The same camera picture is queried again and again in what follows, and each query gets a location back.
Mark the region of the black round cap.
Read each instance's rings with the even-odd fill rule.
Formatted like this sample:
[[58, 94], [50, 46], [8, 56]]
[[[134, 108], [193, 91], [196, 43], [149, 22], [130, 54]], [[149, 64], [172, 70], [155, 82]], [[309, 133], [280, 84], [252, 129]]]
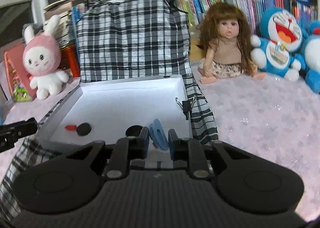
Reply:
[[133, 125], [133, 126], [130, 126], [130, 127], [125, 131], [125, 135], [126, 135], [127, 137], [131, 137], [131, 136], [137, 137], [137, 136], [140, 135], [142, 129], [143, 129], [143, 127], [142, 127], [141, 125]]

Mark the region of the large blue plastic clip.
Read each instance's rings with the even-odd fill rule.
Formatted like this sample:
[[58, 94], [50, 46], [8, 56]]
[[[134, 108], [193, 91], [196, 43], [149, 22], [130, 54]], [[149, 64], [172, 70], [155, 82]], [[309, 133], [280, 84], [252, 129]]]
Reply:
[[162, 151], [167, 151], [169, 149], [169, 144], [159, 119], [155, 119], [149, 125], [148, 130], [149, 130], [150, 138], [155, 144], [155, 147]]

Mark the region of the black round lid disc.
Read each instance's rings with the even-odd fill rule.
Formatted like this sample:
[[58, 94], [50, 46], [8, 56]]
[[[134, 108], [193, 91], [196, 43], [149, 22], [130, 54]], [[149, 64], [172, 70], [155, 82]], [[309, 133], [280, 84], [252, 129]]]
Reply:
[[84, 122], [76, 127], [76, 132], [79, 136], [86, 136], [92, 130], [92, 127], [89, 123]]

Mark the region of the red crayon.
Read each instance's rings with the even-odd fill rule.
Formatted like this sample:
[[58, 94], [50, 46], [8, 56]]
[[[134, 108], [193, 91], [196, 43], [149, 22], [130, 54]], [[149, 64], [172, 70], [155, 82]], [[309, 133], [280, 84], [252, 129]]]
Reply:
[[65, 129], [68, 131], [76, 131], [77, 125], [66, 125]]

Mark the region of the binder clip on box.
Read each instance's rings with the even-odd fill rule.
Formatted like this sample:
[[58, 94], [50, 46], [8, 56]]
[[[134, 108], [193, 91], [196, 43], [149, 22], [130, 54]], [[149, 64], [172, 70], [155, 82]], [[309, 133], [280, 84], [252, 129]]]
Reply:
[[175, 100], [176, 100], [176, 104], [178, 104], [181, 110], [183, 111], [183, 114], [185, 115], [185, 119], [190, 120], [193, 106], [196, 103], [196, 96], [193, 96], [191, 100], [179, 101], [178, 98], [176, 98]]

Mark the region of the pink triangular toy house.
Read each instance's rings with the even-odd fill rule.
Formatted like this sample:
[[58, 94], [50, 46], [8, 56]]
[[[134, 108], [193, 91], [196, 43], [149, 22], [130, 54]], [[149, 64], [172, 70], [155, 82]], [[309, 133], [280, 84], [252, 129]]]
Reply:
[[11, 97], [16, 102], [32, 101], [36, 90], [29, 86], [31, 75], [26, 71], [22, 57], [24, 45], [17, 43], [4, 52], [5, 71]]

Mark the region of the white cardboard box tray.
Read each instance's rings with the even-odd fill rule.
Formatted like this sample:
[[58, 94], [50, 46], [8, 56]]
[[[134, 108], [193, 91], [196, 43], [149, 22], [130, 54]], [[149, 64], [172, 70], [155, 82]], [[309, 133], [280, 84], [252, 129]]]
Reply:
[[[133, 125], [148, 126], [159, 119], [165, 132], [192, 136], [190, 120], [176, 104], [187, 99], [181, 75], [140, 77], [80, 84], [67, 94], [35, 135], [46, 150], [66, 153], [90, 142], [113, 144]], [[86, 136], [68, 131], [66, 125], [87, 122]]]

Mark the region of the pink white bunny plush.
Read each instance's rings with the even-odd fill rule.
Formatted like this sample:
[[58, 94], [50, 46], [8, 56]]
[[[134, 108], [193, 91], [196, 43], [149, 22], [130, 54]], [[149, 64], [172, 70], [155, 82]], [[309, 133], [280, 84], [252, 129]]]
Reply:
[[69, 75], [59, 69], [61, 51], [54, 36], [59, 23], [60, 17], [54, 15], [41, 34], [36, 35], [32, 25], [24, 30], [25, 48], [22, 61], [25, 70], [32, 76], [29, 86], [36, 90], [39, 100], [59, 94], [63, 84], [69, 81]]

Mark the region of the red metal can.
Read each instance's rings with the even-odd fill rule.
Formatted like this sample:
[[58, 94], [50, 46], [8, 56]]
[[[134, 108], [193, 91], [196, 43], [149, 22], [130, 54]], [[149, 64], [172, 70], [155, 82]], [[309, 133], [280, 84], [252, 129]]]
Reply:
[[80, 77], [80, 67], [75, 45], [61, 48], [61, 62], [59, 69], [70, 71], [74, 78]]

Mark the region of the pink snowflake tablecloth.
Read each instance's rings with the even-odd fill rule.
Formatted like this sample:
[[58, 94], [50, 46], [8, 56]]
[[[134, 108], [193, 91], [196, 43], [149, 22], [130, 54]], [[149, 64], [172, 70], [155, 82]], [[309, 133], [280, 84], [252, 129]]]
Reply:
[[[59, 94], [61, 101], [77, 88]], [[319, 96], [300, 80], [242, 76], [201, 86], [219, 139], [297, 172], [305, 185], [297, 213], [319, 215]]]

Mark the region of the black white plaid cloth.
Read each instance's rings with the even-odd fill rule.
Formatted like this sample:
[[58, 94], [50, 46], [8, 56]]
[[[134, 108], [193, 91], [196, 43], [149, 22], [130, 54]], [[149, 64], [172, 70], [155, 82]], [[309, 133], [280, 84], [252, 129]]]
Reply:
[[193, 138], [218, 139], [214, 115], [191, 71], [186, 13], [174, 0], [90, 0], [76, 26], [81, 82], [179, 74], [189, 99]]

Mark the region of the brown haired baby doll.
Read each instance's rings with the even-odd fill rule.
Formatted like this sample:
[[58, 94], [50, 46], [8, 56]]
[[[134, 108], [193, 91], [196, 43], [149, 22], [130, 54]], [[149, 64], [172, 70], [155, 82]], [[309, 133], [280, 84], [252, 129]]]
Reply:
[[250, 37], [250, 26], [240, 9], [225, 2], [212, 5], [200, 30], [200, 45], [206, 52], [199, 65], [200, 82], [212, 84], [243, 74], [263, 79], [266, 73], [259, 72], [251, 60]]

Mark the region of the stack of books left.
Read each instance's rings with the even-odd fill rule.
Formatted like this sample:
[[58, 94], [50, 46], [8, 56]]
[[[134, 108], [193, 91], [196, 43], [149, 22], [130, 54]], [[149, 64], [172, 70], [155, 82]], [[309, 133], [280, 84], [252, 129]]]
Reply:
[[74, 43], [72, 33], [72, 8], [84, 0], [59, 0], [46, 6], [44, 10], [44, 25], [48, 24], [49, 19], [58, 15], [60, 22], [57, 26], [55, 38], [61, 48], [65, 48]]

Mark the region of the blue doraemon plush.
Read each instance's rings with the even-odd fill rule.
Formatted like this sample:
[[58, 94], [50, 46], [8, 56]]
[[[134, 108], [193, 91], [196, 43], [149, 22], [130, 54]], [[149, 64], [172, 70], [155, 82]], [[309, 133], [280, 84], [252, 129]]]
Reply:
[[251, 60], [258, 71], [291, 82], [299, 79], [301, 63], [292, 54], [302, 44], [303, 32], [295, 17], [282, 8], [268, 8], [259, 23], [260, 35], [251, 35]]
[[319, 93], [319, 21], [312, 21], [304, 33], [300, 47], [300, 53], [304, 59], [303, 78], [315, 93]]

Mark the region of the row of books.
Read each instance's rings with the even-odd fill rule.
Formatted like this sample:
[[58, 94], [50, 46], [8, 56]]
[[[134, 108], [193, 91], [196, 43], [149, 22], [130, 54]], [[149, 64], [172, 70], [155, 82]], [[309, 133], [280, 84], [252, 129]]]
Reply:
[[239, 8], [247, 18], [252, 33], [259, 32], [259, 23], [268, 8], [283, 8], [296, 18], [301, 26], [319, 19], [318, 8], [293, 0], [175, 0], [176, 6], [188, 14], [189, 25], [198, 26], [208, 9], [218, 3], [227, 2]]

